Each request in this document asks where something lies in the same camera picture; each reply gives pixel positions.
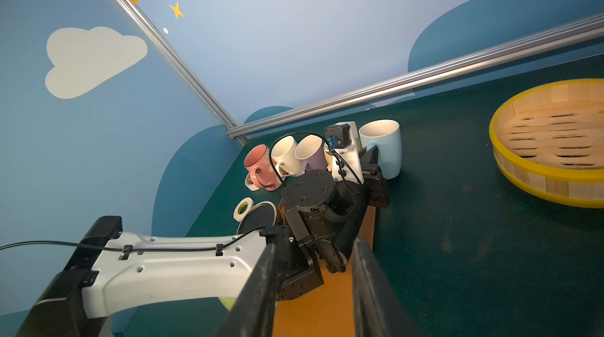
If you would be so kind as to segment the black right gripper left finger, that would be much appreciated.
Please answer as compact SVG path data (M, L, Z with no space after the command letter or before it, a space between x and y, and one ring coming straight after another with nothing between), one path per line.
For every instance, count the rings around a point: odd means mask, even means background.
M268 244L234 307L213 336L272 336L277 269L277 248Z

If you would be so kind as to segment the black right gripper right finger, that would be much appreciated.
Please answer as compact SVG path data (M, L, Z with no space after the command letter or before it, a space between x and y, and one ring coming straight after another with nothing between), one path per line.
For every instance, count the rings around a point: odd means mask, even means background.
M363 237L352 252L352 293L357 336L420 336Z

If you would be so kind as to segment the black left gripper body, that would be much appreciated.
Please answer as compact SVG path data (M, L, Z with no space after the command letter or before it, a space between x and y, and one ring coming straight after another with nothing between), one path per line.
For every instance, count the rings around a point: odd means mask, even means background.
M364 189L368 193L369 205L387 209L390 205L388 186L378 164L379 149L377 146L363 148L360 152L360 165L364 179Z

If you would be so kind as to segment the light blue ceramic mug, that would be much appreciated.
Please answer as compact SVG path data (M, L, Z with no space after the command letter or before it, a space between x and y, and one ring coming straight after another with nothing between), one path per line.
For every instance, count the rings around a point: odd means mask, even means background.
M399 122L389 119L372 121L363 125L359 134L364 148L377 147L377 163L383 178L391 180L399 176L403 158Z

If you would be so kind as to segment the purple ceramic mug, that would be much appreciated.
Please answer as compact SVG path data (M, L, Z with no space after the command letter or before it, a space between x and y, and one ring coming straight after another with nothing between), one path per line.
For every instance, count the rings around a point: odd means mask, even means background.
M294 155L305 172L327 169L323 145L322 138L315 135L306 136L297 145Z

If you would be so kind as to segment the black patterned mug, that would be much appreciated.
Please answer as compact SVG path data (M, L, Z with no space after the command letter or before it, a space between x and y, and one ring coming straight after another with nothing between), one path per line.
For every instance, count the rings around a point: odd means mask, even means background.
M242 219L237 235L249 233L257 228L283 225L285 219L274 203L265 201L256 204Z

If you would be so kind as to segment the white ceramic mug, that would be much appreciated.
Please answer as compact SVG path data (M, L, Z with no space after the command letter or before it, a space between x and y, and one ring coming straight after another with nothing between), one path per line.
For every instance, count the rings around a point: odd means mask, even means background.
M281 177L298 177L304 172L301 161L295 156L297 142L293 136L281 138L271 150L271 158Z

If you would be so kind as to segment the pink ghost pattern mug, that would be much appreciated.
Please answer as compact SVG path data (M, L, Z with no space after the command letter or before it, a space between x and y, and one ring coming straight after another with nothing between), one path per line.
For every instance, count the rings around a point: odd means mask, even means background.
M260 144L255 146L245 156L244 167L249 172L252 183L268 191L274 191L282 185L272 166L268 146Z

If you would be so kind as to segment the yellow-green ceramic mug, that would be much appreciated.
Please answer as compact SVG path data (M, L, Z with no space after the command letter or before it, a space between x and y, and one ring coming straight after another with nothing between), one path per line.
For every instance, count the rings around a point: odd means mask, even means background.
M236 304L237 299L233 297L219 297L219 301L228 311L231 311L234 304Z

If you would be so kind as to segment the beige ceramic teapot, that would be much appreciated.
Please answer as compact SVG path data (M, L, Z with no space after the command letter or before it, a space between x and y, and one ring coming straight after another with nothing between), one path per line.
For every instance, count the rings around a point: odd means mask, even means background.
M333 170L333 155L330 151L330 146L327 143L324 143L323 151L324 151L325 160L327 162L327 170L329 172L331 172Z

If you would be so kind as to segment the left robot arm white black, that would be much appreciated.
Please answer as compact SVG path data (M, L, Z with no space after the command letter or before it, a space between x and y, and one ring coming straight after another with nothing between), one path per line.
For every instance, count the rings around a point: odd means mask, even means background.
M119 217L97 219L22 326L20 336L101 336L124 310L190 299L234 299L223 336L270 335L275 306L344 272L366 209L386 206L374 145L357 156L360 172L336 181L311 170L285 187L283 206L238 206L233 236L163 238L122 230Z

